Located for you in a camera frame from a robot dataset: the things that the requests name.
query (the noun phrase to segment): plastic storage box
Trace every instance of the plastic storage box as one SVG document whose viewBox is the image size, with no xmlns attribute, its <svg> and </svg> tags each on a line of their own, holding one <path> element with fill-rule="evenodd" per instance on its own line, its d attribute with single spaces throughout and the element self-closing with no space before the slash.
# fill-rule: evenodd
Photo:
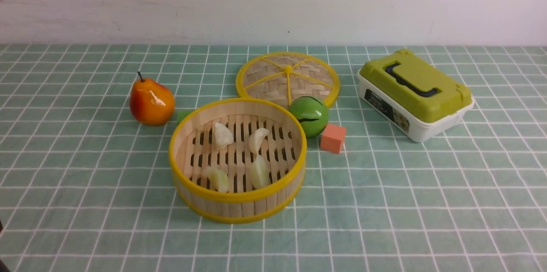
<svg viewBox="0 0 547 272">
<path fill-rule="evenodd" d="M 475 101 L 468 87 L 409 50 L 367 62 L 359 95 L 414 142 L 459 124 Z"/>
</svg>

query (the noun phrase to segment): woven bamboo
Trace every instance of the woven bamboo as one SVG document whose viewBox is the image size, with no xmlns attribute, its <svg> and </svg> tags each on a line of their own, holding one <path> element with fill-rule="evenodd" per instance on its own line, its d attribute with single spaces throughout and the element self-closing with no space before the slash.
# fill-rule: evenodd
<svg viewBox="0 0 547 272">
<path fill-rule="evenodd" d="M 234 143 L 221 151 L 213 147 L 216 122 L 234 135 Z M 254 190 L 248 138 L 261 127 L 270 131 L 259 154 L 272 184 Z M 190 208 L 215 221 L 244 223 L 278 212 L 296 196 L 305 173 L 306 139 L 297 120 L 274 103 L 225 99 L 186 117 L 174 132 L 169 153 L 176 188 Z M 227 173 L 232 182 L 228 193 L 217 192 L 201 177 L 202 169 L 211 165 Z"/>
<path fill-rule="evenodd" d="M 288 108 L 305 95 L 321 98 L 330 107 L 338 97 L 338 76 L 322 60 L 301 53 L 260 56 L 241 68 L 236 80 L 241 97 L 264 99 Z"/>
</svg>

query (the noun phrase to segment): yellow rim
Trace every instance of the yellow rim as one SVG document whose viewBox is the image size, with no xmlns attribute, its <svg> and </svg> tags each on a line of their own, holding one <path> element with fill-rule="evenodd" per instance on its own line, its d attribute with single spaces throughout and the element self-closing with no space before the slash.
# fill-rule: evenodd
<svg viewBox="0 0 547 272">
<path fill-rule="evenodd" d="M 306 58 L 305 60 L 295 64 L 293 66 L 293 68 L 295 68 L 295 67 L 299 66 L 300 64 L 302 64 L 304 62 L 307 62 L 307 61 L 314 61 L 317 64 L 320 64 L 323 68 L 325 68 L 325 70 L 327 70 L 329 72 L 330 77 L 332 78 L 332 85 L 328 85 L 327 83 L 324 83 L 323 81 L 313 79 L 313 78 L 307 77 L 305 75 L 301 75 L 301 74 L 299 74 L 297 72 L 294 72 L 292 70 L 285 71 L 285 68 L 283 66 L 279 66 L 279 64 L 276 64 L 275 62 L 272 62 L 272 61 L 268 60 L 268 58 L 271 57 L 271 56 L 279 56 L 281 54 L 288 54 L 290 56 L 301 56 L 303 58 Z M 243 84 L 243 79 L 244 79 L 245 73 L 247 72 L 249 67 L 251 67 L 252 65 L 254 65 L 258 61 L 264 61 L 264 62 L 267 62 L 269 64 L 272 64 L 273 66 L 276 66 L 277 68 L 279 68 L 282 71 L 277 72 L 274 75 L 264 77 L 260 80 L 257 80 L 255 82 L 251 83 L 250 85 L 245 86 Z M 292 97 L 291 97 L 291 75 L 293 75 L 295 77 L 306 78 L 306 79 L 308 79 L 312 82 L 315 82 L 319 85 L 323 85 L 325 87 L 330 88 L 331 91 L 330 91 L 329 95 L 325 99 L 323 99 L 323 102 L 329 108 L 332 107 L 332 105 L 334 105 L 334 102 L 336 102 L 336 99 L 338 98 L 338 94 L 340 93 L 340 79 L 338 79 L 338 75 L 336 74 L 334 69 L 332 69 L 332 67 L 330 67 L 329 64 L 327 64 L 326 62 L 324 62 L 324 61 L 322 61 L 318 58 L 315 58 L 313 56 L 309 56 L 307 54 L 298 53 L 298 52 L 274 52 L 274 53 L 269 53 L 269 54 L 265 54 L 263 56 L 258 56 L 256 58 L 253 58 L 252 60 L 250 60 L 246 64 L 244 64 L 243 67 L 241 67 L 240 71 L 238 72 L 238 76 L 236 77 L 236 90 L 238 91 L 238 95 L 240 95 L 240 97 L 242 97 L 242 98 L 252 98 L 247 93 L 247 89 L 249 87 L 251 87 L 253 85 L 257 85 L 258 83 L 261 83 L 262 81 L 266 81 L 266 80 L 268 80 L 272 77 L 279 76 L 279 75 L 282 75 L 282 74 L 287 75 L 287 98 L 289 99 L 289 101 L 288 101 L 289 105 L 292 102 Z"/>
<path fill-rule="evenodd" d="M 211 221 L 215 221 L 215 222 L 219 222 L 219 223 L 244 224 L 244 223 L 252 223 L 252 222 L 260 221 L 260 220 L 265 219 L 265 218 L 269 218 L 269 217 L 273 216 L 274 214 L 276 214 L 276 213 L 280 212 L 281 210 L 283 210 L 285 207 L 287 207 L 287 205 L 290 204 L 296 198 L 298 192 L 300 191 L 300 189 L 302 187 L 302 184 L 303 184 L 303 181 L 304 181 L 305 177 L 306 177 L 306 175 L 304 174 L 302 176 L 302 180 L 300 181 L 300 183 L 297 186 L 297 189 L 294 191 L 293 194 L 291 194 L 291 196 L 289 196 L 285 200 L 285 202 L 282 202 L 279 206 L 273 208 L 270 211 L 266 211 L 263 214 L 256 214 L 256 215 L 250 216 L 250 217 L 239 217 L 239 218 L 236 218 L 236 217 L 221 217 L 221 216 L 216 216 L 214 214 L 210 214 L 208 212 L 205 212 L 203 210 L 198 209 L 196 206 L 192 205 L 190 201 L 186 200 L 186 198 L 184 197 L 184 195 L 182 195 L 182 192 L 180 191 L 179 188 L 176 188 L 176 192 L 178 193 L 180 198 L 182 198 L 182 201 L 186 204 L 186 206 L 188 206 L 188 208 L 190 208 L 193 212 L 199 214 L 200 216 L 203 216 L 204 218 L 207 218 L 207 219 L 210 219 Z"/>
<path fill-rule="evenodd" d="M 293 166 L 293 169 L 287 173 L 287 175 L 283 176 L 283 178 L 279 179 L 275 183 L 270 184 L 269 186 L 259 189 L 259 190 L 253 190 L 250 192 L 244 192 L 244 193 L 219 193 L 213 190 L 209 190 L 206 188 L 203 188 L 202 186 L 198 186 L 197 184 L 190 181 L 190 179 L 186 178 L 186 176 L 183 175 L 182 171 L 179 169 L 178 165 L 176 164 L 176 161 L 174 159 L 174 139 L 175 134 L 177 134 L 182 128 L 186 122 L 191 120 L 194 116 L 199 115 L 200 112 L 215 107 L 217 105 L 222 105 L 225 103 L 232 103 L 232 102 L 257 102 L 257 103 L 263 103 L 268 106 L 272 106 L 277 108 L 278 110 L 285 113 L 285 115 L 289 116 L 291 120 L 295 123 L 295 125 L 298 128 L 298 131 L 300 133 L 300 137 L 302 138 L 302 149 L 300 151 L 300 155 L 296 161 L 296 163 Z M 266 198 L 268 196 L 271 196 L 272 194 L 276 194 L 281 189 L 285 188 L 289 182 L 293 180 L 295 176 L 298 175 L 298 173 L 302 170 L 303 165 L 306 161 L 306 151 L 307 151 L 307 141 L 306 141 L 306 134 L 304 133 L 303 128 L 298 123 L 298 120 L 291 114 L 289 111 L 287 111 L 282 106 L 276 105 L 273 102 L 261 100 L 261 99 L 252 99 L 252 98 L 231 98 L 231 99 L 224 99 L 220 101 L 215 101 L 212 103 L 209 103 L 208 105 L 201 107 L 194 112 L 190 113 L 188 116 L 186 116 L 182 122 L 176 127 L 174 130 L 173 136 L 171 137 L 171 142 L 169 144 L 169 162 L 171 164 L 171 170 L 176 175 L 180 183 L 183 184 L 184 187 L 186 187 L 190 192 L 193 194 L 196 194 L 197 196 L 200 196 L 202 198 L 206 198 L 209 200 L 213 200 L 216 202 L 253 202 L 258 199 Z"/>
</svg>

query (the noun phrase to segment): orange pear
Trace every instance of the orange pear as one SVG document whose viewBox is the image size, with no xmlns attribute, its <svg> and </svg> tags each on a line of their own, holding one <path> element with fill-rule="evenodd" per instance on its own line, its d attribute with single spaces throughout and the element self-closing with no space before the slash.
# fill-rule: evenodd
<svg viewBox="0 0 547 272">
<path fill-rule="evenodd" d="M 151 78 L 143 78 L 140 71 L 137 74 L 129 99 L 131 114 L 147 126 L 166 124 L 174 113 L 173 93 Z"/>
</svg>

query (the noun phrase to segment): green box lid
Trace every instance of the green box lid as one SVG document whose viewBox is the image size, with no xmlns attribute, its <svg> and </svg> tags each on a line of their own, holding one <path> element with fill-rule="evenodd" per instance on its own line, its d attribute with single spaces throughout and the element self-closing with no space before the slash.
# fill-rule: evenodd
<svg viewBox="0 0 547 272">
<path fill-rule="evenodd" d="M 471 91 L 410 50 L 365 63 L 359 74 L 424 123 L 471 104 Z"/>
</svg>

